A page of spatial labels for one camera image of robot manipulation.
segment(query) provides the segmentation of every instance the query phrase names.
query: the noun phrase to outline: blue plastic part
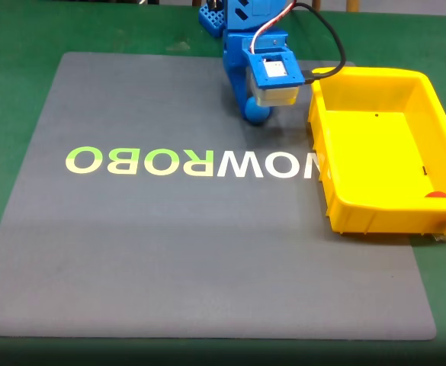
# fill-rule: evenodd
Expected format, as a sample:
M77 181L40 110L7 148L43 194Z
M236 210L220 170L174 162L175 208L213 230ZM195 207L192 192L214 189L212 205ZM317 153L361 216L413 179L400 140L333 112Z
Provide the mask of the blue plastic part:
M238 103L239 112L246 118L245 106L246 99L248 99L248 90L246 88L246 66L231 66L228 63L228 58L223 54L223 65L228 75L229 82L233 88L233 93Z
M255 77L256 85L260 89L274 89L274 88L290 88L300 86L304 83L304 77L300 71L294 53L286 47L274 48L255 48L255 54L250 53L249 50L243 50L253 76ZM267 61L281 61L284 64L285 76L268 77L267 70L264 63Z
M245 104L245 117L249 123L259 126L270 116L270 107L260 107L256 104L255 97L250 97Z
M207 4L199 9L199 23L209 34L215 38L223 35L225 23L224 23L224 10L221 11L209 11Z
M227 0L226 28L230 31L256 31L277 16L287 0Z
M230 32L228 30L223 32L223 55L227 56L228 63L231 66L247 67L249 65L248 58L243 50L249 50L253 34L253 32ZM255 48L284 47L287 36L287 32L272 28L257 39Z

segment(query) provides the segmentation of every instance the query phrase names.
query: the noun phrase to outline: black cable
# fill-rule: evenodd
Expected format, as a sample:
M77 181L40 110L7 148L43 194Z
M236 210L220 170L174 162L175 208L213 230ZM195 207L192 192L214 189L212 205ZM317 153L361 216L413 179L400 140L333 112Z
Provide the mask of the black cable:
M333 70L324 72L323 74L314 74L310 70L303 70L303 76L306 79L305 83L310 84L311 82L313 82L315 80L328 78L330 76L337 74L339 72L339 70L341 70L346 63L346 54L345 54L345 49L343 48L343 44L342 44L341 40L339 39L338 34L336 33L335 29L332 27L332 25L330 23L328 23L328 21L325 18L323 18L322 15L318 11L314 10L312 6L305 4L303 2L296 2L296 4L294 5L294 8L297 8L299 6L302 8L306 8L311 13L313 13L315 16L317 16L317 18L321 21L321 23L323 23L325 25L325 27L328 28L329 33L331 33L332 37L335 40L336 46L338 47L339 55L341 57L339 64Z

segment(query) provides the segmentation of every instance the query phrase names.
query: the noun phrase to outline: white wire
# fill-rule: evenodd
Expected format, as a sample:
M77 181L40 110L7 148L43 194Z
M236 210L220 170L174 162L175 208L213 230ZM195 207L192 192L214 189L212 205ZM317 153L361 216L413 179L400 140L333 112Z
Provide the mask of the white wire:
M268 21L267 23L263 24L255 33L255 35L253 36L252 39L252 43L250 44L250 52L251 53L255 53L255 42L256 39L258 37L260 37L260 35L265 32L269 27L271 27L272 25L274 25L275 23L277 23L280 19L282 19L286 13L288 13L293 7L294 4L296 3L297 0L292 0L292 2L287 5L287 7L284 8L283 11L281 11L281 13L279 15L277 15L275 18L272 18L270 21Z

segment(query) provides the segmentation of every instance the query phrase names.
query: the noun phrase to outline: blue ball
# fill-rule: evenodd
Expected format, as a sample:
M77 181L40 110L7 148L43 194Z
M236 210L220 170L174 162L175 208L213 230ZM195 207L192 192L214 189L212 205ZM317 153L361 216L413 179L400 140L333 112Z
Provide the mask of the blue ball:
M251 97L245 104L245 116L249 123L258 126L263 124L270 115L270 107L260 107L256 104L255 97Z

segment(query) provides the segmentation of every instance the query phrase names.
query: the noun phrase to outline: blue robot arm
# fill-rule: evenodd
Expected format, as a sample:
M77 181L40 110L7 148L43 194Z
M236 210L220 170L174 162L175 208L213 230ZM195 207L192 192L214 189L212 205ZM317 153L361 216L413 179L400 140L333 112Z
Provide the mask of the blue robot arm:
M220 11L201 8L199 19L215 37L223 36L223 64L242 116L262 124L278 105L293 104L304 83L294 53L287 47L287 32L275 27L249 48L255 32L275 18L286 0L226 0ZM249 88L253 97L249 98Z

